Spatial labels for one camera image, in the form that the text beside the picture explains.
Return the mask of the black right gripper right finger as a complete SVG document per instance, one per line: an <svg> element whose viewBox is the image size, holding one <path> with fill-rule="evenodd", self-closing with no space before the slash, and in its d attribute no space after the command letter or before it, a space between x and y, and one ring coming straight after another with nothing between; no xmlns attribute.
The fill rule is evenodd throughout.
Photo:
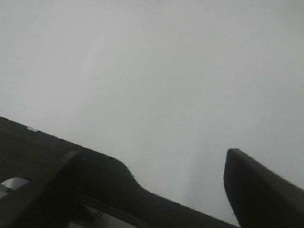
<svg viewBox="0 0 304 228"><path fill-rule="evenodd" d="M228 149L224 188L242 228L302 228L304 191L239 149Z"/></svg>

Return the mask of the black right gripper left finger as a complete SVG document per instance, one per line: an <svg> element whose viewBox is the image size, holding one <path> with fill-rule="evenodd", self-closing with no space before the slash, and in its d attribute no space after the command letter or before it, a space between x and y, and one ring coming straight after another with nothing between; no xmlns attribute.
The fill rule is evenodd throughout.
<svg viewBox="0 0 304 228"><path fill-rule="evenodd" d="M2 228L67 228L81 195L81 155L69 152L0 200Z"/></svg>

